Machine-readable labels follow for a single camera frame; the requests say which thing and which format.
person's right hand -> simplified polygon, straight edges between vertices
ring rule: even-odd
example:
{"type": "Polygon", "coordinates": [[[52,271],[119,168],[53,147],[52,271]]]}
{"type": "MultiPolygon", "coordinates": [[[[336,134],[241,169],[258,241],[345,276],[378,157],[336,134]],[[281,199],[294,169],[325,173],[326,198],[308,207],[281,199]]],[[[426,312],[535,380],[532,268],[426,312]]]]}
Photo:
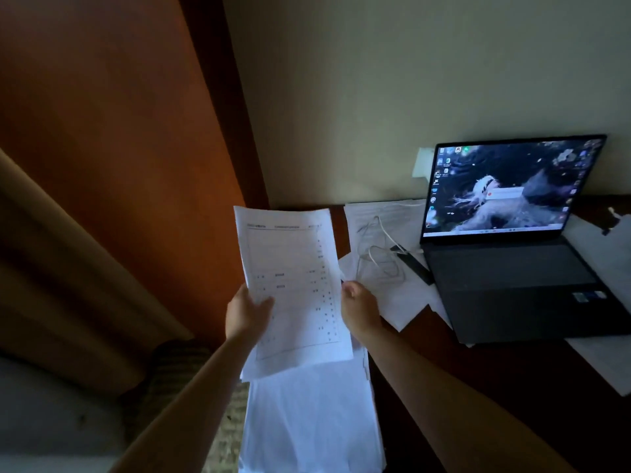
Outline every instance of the person's right hand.
{"type": "Polygon", "coordinates": [[[342,318],[361,343],[367,335],[382,329],[377,299],[359,282],[342,284],[342,318]]]}

curtain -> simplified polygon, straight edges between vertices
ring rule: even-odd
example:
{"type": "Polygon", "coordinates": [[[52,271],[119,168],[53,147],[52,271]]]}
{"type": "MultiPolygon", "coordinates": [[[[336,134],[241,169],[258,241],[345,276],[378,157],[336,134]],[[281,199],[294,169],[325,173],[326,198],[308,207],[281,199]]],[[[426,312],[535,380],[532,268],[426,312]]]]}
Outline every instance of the curtain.
{"type": "Polygon", "coordinates": [[[190,338],[0,150],[0,350],[119,395],[156,346],[190,338]]]}

laptop screen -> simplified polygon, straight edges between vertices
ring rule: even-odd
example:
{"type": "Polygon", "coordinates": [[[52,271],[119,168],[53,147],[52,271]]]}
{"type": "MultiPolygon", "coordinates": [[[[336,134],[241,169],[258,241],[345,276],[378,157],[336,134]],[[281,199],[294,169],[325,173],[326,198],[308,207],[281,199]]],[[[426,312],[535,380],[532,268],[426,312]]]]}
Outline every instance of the laptop screen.
{"type": "Polygon", "coordinates": [[[561,230],[604,140],[438,144],[423,237],[561,230]]]}

laptop keyboard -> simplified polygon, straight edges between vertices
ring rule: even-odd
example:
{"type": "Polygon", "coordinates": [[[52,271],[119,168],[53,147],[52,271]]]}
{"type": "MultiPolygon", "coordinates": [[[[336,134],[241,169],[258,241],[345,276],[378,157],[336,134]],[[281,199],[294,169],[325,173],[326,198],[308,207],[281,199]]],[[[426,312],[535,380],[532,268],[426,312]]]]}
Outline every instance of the laptop keyboard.
{"type": "Polygon", "coordinates": [[[435,250],[430,263],[436,281],[447,291],[596,282],[572,250],[562,244],[435,250]]]}

laptop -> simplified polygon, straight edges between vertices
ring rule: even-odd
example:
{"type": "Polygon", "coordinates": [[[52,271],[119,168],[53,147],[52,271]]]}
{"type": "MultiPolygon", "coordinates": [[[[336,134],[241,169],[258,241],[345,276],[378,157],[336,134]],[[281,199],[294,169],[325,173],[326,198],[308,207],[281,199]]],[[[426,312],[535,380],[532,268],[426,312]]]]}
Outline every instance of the laptop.
{"type": "Polygon", "coordinates": [[[606,136],[438,144],[421,244],[458,341],[631,334],[561,235],[606,136]]]}

